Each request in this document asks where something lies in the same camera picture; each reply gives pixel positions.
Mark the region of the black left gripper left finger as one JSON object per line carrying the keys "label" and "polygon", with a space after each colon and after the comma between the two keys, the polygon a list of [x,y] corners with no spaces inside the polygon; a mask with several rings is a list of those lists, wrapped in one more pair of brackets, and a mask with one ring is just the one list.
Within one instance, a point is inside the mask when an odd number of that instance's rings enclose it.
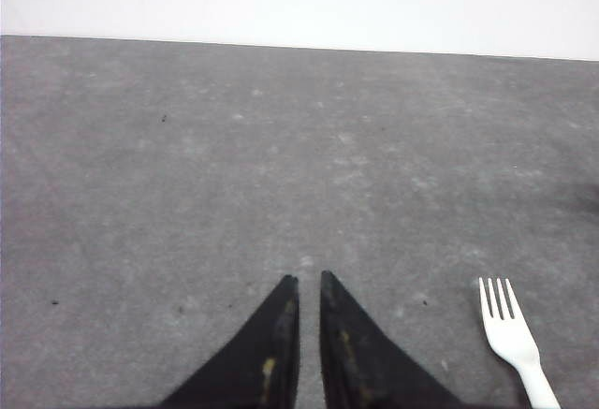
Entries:
{"label": "black left gripper left finger", "polygon": [[160,406],[293,408],[299,371],[299,280],[286,275],[233,338]]}

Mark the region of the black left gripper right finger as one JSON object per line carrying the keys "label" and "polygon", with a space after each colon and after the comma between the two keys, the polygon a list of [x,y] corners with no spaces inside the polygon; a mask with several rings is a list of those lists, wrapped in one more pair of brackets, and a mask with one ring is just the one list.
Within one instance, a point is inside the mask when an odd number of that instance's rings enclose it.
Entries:
{"label": "black left gripper right finger", "polygon": [[329,270],[321,273],[319,346],[328,408],[461,407]]}

